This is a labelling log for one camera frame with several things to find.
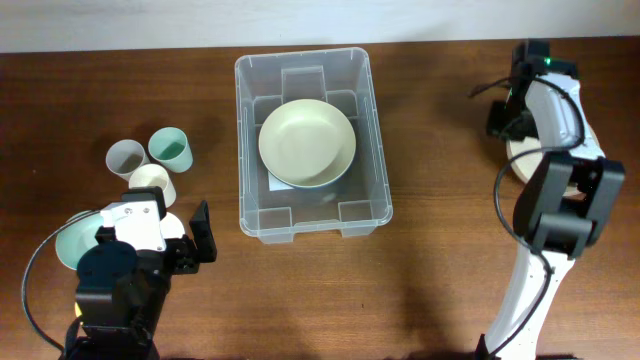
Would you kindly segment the beige large bowl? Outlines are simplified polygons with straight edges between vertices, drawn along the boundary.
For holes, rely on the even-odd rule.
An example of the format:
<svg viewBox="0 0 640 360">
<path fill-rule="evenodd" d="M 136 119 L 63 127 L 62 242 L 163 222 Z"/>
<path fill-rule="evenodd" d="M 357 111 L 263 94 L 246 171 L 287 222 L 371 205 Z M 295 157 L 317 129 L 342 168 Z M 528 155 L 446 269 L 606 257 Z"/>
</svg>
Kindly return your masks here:
<svg viewBox="0 0 640 360">
<path fill-rule="evenodd" d="M 587 140 L 589 142 L 588 146 L 591 150 L 593 150 L 597 155 L 603 155 L 604 152 L 600 148 L 600 144 L 597 136 L 593 132 L 593 128 L 588 125 L 588 136 Z M 512 159 L 514 156 L 529 150 L 540 149 L 541 144 L 537 138 L 526 137 L 522 141 L 516 140 L 508 140 L 506 142 L 506 153 L 509 159 Z M 535 153 L 528 155 L 526 157 L 522 157 L 517 159 L 512 165 L 512 169 L 517 175 L 517 177 L 523 182 L 527 183 L 535 170 L 539 166 L 542 160 L 541 153 Z M 575 197 L 580 194 L 580 191 L 577 188 L 577 185 L 574 183 L 570 183 L 566 191 L 564 192 L 564 197 Z"/>
</svg>

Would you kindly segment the blue large bowl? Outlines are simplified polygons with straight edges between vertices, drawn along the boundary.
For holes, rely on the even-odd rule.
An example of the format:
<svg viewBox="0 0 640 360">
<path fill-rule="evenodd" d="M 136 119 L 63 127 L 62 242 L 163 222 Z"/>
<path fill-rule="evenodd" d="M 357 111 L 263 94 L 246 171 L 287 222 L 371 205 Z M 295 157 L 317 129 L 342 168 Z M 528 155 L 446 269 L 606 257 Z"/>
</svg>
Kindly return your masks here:
<svg viewBox="0 0 640 360">
<path fill-rule="evenodd" d="M 281 169 L 272 171 L 274 177 L 295 188 L 316 189 L 340 180 L 355 159 L 354 154 L 335 155 L 330 161 L 320 162 L 319 157 L 303 161 L 286 161 Z"/>
</svg>

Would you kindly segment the cream large bowl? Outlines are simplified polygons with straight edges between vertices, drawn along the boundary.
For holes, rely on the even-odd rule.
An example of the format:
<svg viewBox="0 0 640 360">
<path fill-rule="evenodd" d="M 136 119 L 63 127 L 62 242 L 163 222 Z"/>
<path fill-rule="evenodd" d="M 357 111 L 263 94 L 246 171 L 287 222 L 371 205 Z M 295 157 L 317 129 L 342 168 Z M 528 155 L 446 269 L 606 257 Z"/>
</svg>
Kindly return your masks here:
<svg viewBox="0 0 640 360">
<path fill-rule="evenodd" d="M 356 154 L 355 130 L 335 106 L 315 99 L 299 99 L 275 109 L 264 121 L 258 137 L 260 158 L 269 173 L 286 161 Z"/>
</svg>

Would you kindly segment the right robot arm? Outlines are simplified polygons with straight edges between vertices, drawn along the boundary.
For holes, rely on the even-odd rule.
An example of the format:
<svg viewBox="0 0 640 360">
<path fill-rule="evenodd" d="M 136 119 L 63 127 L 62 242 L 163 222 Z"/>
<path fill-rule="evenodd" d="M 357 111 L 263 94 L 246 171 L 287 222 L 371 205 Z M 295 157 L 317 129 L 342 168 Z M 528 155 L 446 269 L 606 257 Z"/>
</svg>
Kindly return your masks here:
<svg viewBox="0 0 640 360">
<path fill-rule="evenodd" d="M 497 318 L 480 337 L 477 359 L 533 359 L 558 288 L 600 237 L 625 179 L 621 162 L 596 144 L 580 104 L 571 63 L 548 56 L 516 60 L 506 79 L 506 114 L 528 111 L 542 158 L 519 196 L 511 222 L 514 271 Z"/>
</svg>

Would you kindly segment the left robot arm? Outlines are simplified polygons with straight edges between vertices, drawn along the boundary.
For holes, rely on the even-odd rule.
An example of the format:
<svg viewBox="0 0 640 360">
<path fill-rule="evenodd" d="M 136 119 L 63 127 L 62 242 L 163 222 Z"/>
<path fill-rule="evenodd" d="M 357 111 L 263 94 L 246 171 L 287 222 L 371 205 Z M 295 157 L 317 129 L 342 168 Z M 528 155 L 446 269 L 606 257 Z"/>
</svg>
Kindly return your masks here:
<svg viewBox="0 0 640 360">
<path fill-rule="evenodd" d="M 179 238 L 163 236 L 166 209 L 154 201 L 112 203 L 100 215 L 98 245 L 76 268 L 81 315 L 67 330 L 62 357 L 157 359 L 154 333 L 171 278 L 217 258 L 208 204 L 189 220 L 192 234 Z"/>
</svg>

